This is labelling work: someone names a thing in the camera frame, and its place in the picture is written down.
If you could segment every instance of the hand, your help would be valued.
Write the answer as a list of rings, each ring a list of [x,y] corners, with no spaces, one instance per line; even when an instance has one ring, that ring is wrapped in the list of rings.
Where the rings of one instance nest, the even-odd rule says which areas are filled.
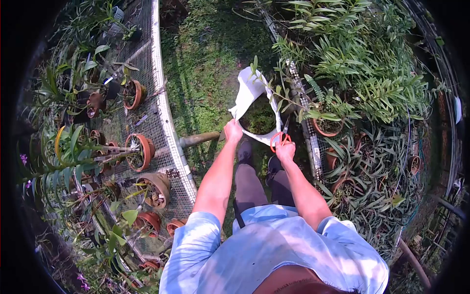
[[[276,142],[276,156],[283,166],[294,161],[294,153],[294,142],[286,142],[284,143],[284,146],[282,146],[281,143]]]
[[[229,121],[224,127],[225,140],[227,143],[237,144],[243,136],[242,127],[235,119]]]

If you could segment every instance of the shoe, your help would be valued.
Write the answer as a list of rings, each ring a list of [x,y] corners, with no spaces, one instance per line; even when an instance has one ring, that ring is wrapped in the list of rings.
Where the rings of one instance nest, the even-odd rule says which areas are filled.
[[[253,166],[251,143],[248,139],[242,141],[240,147],[238,147],[238,164],[248,164]]]
[[[266,186],[278,171],[282,170],[282,165],[277,156],[273,155],[267,162]]]

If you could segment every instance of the man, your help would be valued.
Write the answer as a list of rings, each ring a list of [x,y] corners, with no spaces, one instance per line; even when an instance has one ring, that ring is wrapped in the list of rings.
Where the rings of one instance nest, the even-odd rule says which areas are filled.
[[[220,244],[242,130],[231,120],[186,225],[175,232],[161,293],[382,293],[388,267],[352,222],[335,218],[294,163],[295,144],[276,144],[268,204],[243,141],[235,172],[233,235]]]

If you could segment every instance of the lawn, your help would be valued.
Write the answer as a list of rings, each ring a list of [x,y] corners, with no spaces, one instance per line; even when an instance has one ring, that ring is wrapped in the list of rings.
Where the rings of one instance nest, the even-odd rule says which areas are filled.
[[[235,104],[238,73],[255,55],[263,72],[272,73],[277,56],[268,31],[262,23],[235,15],[231,8],[237,5],[232,0],[190,0],[188,16],[161,31],[166,89],[178,136],[224,127],[232,118],[227,109]],[[197,185],[222,146],[211,141],[185,149]],[[262,144],[254,143],[254,149],[258,175],[265,176],[272,153]],[[233,194],[223,226],[227,236],[232,232]]]

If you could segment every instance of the gray pants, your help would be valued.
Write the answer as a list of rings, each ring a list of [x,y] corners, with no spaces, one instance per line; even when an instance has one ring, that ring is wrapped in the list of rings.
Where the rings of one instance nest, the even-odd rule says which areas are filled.
[[[256,171],[250,165],[238,165],[235,172],[235,185],[235,216],[248,208],[269,204],[263,186],[256,177]],[[270,175],[267,179],[267,185],[271,189],[271,202],[273,204],[295,207],[285,171],[280,170],[274,176]],[[240,227],[242,227],[239,217],[237,217],[237,220]]]

